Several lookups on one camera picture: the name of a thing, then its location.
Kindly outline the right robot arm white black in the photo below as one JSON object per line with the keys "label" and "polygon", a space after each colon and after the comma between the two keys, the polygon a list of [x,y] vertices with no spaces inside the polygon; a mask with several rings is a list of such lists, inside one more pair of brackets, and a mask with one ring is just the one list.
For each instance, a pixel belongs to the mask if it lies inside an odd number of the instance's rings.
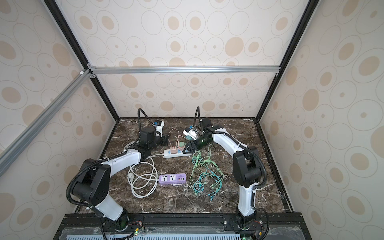
{"label": "right robot arm white black", "polygon": [[264,187],[267,182],[267,171],[254,146],[247,146],[221,125],[214,125],[210,119],[201,118],[200,107],[197,107],[194,123],[184,130],[184,135],[191,140],[183,149],[184,154],[194,154],[210,143],[220,145],[233,158],[233,175],[240,186],[240,198],[237,206],[237,223],[240,228],[251,226],[261,209],[255,207],[256,190]]}

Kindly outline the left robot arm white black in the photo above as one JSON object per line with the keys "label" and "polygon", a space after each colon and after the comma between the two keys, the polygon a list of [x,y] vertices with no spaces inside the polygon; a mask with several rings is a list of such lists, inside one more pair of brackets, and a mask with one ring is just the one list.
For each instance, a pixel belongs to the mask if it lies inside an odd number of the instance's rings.
{"label": "left robot arm white black", "polygon": [[66,190],[67,200],[71,204],[93,210],[120,229],[128,221],[127,211],[110,196],[110,178],[128,167],[143,163],[158,146],[168,145],[169,135],[163,133],[165,123],[149,121],[150,125],[143,128],[141,114],[144,113],[144,110],[138,109],[139,134],[133,143],[111,158],[85,160]]}

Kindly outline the white blue power strip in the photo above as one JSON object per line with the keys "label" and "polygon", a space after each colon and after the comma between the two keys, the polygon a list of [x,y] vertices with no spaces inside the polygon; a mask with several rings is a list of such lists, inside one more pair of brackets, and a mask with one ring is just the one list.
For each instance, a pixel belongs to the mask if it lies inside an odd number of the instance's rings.
{"label": "white blue power strip", "polygon": [[163,157],[165,159],[170,159],[170,158],[177,158],[177,157],[188,157],[191,156],[192,154],[184,154],[181,150],[178,149],[177,154],[171,154],[170,149],[164,150],[164,155]]}

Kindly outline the pink charger plug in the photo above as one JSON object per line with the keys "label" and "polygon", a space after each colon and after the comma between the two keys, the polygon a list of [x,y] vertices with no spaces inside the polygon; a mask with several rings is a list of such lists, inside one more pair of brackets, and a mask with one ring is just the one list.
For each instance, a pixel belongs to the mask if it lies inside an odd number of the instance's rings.
{"label": "pink charger plug", "polygon": [[177,147],[171,147],[170,148],[170,153],[171,154],[177,154],[178,153],[178,148]]}

